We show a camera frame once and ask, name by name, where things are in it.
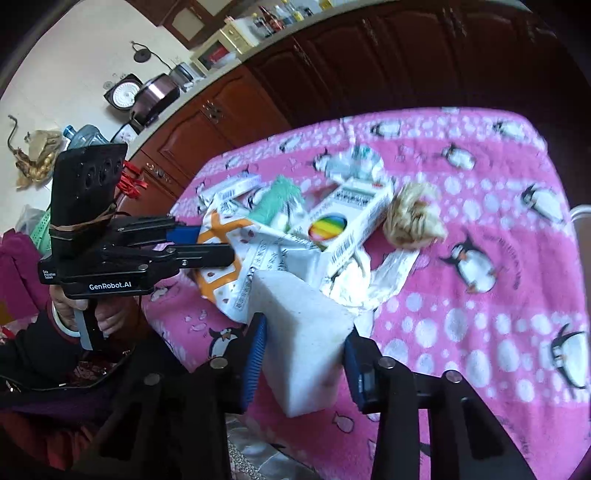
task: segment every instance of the rainbow logo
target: rainbow logo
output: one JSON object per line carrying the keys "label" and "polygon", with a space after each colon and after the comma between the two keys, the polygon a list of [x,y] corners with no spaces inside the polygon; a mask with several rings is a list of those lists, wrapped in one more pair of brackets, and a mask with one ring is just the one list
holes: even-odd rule
{"label": "rainbow logo", "polygon": [[347,219],[342,215],[327,215],[310,226],[308,236],[314,242],[325,242],[339,236],[347,228]]}

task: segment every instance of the person's hand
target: person's hand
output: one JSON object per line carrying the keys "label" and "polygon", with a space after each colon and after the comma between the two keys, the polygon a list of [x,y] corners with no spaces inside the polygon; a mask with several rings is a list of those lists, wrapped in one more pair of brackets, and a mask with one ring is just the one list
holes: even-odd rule
{"label": "person's hand", "polygon": [[[64,326],[74,332],[78,330],[74,320],[74,309],[86,310],[88,300],[71,300],[64,295],[60,286],[51,285],[49,293]],[[133,297],[110,297],[99,300],[95,316],[101,332],[111,335],[121,330],[127,322],[137,320],[138,304]]]}

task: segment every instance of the blue plastic bottle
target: blue plastic bottle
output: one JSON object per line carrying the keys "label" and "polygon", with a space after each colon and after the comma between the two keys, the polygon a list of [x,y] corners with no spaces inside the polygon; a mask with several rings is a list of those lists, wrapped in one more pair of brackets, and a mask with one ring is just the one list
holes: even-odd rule
{"label": "blue plastic bottle", "polygon": [[94,125],[85,125],[76,132],[74,127],[68,125],[64,129],[64,137],[70,139],[68,150],[74,148],[88,147],[88,145],[104,145],[109,141],[100,134],[98,128]]}

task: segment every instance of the pink blanket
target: pink blanket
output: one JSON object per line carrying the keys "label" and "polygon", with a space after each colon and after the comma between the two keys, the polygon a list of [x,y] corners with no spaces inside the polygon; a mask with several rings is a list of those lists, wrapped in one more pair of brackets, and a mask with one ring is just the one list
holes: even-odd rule
{"label": "pink blanket", "polygon": [[[540,480],[564,480],[591,444],[588,319],[569,208],[544,140],[524,118],[481,109],[416,109],[324,122],[208,162],[172,213],[199,223],[196,190],[248,168],[299,184],[310,205],[334,188],[311,162],[370,145],[401,182],[441,191],[446,241],[421,252],[402,292],[374,314],[372,338],[411,369],[462,372],[505,426]],[[392,251],[380,231],[372,268]],[[144,302],[148,321],[195,369],[241,335],[179,275]],[[248,426],[325,479],[371,473],[378,416],[361,415],[343,379],[336,405],[287,419],[264,379]],[[421,424],[421,477],[429,478]]]}

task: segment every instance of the white sponge block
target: white sponge block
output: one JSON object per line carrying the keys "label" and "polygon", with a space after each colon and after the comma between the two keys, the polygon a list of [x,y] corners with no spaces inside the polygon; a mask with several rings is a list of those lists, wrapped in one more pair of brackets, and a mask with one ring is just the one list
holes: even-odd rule
{"label": "white sponge block", "polygon": [[270,270],[255,273],[248,310],[249,319],[267,317],[262,371],[285,415],[334,405],[355,316],[295,275]]}

